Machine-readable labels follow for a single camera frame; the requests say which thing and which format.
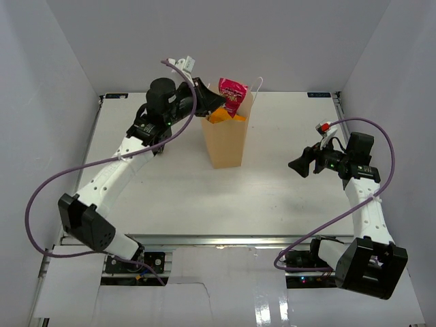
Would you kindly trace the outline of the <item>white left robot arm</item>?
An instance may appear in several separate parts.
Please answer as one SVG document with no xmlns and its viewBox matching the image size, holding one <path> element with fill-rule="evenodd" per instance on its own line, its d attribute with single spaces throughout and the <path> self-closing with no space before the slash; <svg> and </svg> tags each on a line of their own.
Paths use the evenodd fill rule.
<svg viewBox="0 0 436 327">
<path fill-rule="evenodd" d="M 106 216 L 136 173 L 163 151 L 162 143 L 171 138 L 174 124 L 190 115 L 205 117 L 224 103 L 224 97 L 199 78 L 194 78 L 192 87 L 186 82 L 175 85 L 169 78 L 152 81 L 114 160 L 75 195 L 65 193 L 59 199 L 64 231 L 93 251 L 121 258 L 128 271 L 140 270 L 144 264 L 140 243 L 117 231 Z"/>
</svg>

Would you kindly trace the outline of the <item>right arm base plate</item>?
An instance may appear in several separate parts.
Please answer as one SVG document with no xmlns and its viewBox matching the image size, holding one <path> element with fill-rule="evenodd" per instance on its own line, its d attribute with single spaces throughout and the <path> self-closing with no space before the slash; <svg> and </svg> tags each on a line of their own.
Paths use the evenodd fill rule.
<svg viewBox="0 0 436 327">
<path fill-rule="evenodd" d="M 305 250 L 291 250 L 279 259 L 279 265 L 291 269 L 285 273 L 288 290 L 336 288 L 335 272 L 318 257 L 320 239 L 311 240 Z"/>
</svg>

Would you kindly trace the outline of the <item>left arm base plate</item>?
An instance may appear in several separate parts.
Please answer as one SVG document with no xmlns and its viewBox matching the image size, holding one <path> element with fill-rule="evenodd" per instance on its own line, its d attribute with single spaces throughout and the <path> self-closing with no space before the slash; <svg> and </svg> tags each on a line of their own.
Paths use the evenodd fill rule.
<svg viewBox="0 0 436 327">
<path fill-rule="evenodd" d="M 144 252 L 138 258 L 161 279 L 150 271 L 149 268 L 138 264 L 122 262 L 112 255 L 108 256 L 103 267 L 100 284 L 103 286 L 165 286 L 168 282 L 168 272 L 166 272 L 166 253 L 160 251 Z"/>
</svg>

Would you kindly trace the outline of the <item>orange gummy candy bag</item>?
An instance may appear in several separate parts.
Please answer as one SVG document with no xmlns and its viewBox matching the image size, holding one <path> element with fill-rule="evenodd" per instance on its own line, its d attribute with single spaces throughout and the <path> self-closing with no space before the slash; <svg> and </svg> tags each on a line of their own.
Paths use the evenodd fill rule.
<svg viewBox="0 0 436 327">
<path fill-rule="evenodd" d="M 224 107 L 219 107 L 208 116 L 207 120 L 208 122 L 215 124 L 224 121 L 246 121 L 246 118 L 238 114 L 231 116 Z"/>
</svg>

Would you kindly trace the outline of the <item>red candy bag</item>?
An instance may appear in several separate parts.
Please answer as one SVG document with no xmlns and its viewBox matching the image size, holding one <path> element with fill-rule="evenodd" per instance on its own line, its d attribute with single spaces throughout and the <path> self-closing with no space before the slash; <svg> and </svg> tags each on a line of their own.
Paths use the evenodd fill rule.
<svg viewBox="0 0 436 327">
<path fill-rule="evenodd" d="M 248 86 L 227 78 L 220 78 L 218 84 L 219 94 L 225 98 L 224 108 L 233 118 L 245 99 Z"/>
</svg>

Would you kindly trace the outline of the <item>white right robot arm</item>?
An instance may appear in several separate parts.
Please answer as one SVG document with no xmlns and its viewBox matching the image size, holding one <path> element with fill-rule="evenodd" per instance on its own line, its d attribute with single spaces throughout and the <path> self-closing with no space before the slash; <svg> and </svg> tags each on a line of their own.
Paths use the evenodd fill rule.
<svg viewBox="0 0 436 327">
<path fill-rule="evenodd" d="M 334 270 L 336 286 L 367 296 L 387 300 L 391 297 L 408 261 L 406 249 L 395 245 L 390 235 L 382 203 L 375 194 L 380 189 L 377 168 L 370 165 L 373 136 L 352 133 L 346 148 L 334 149 L 333 132 L 322 133 L 322 140 L 304 149 L 301 157 L 288 166 L 302 177 L 315 164 L 315 173 L 324 169 L 337 172 L 351 207 L 354 240 L 349 245 L 330 236 L 316 236 L 310 244 L 307 260 L 296 262 L 287 256 L 288 267 L 308 264 L 322 272 Z"/>
</svg>

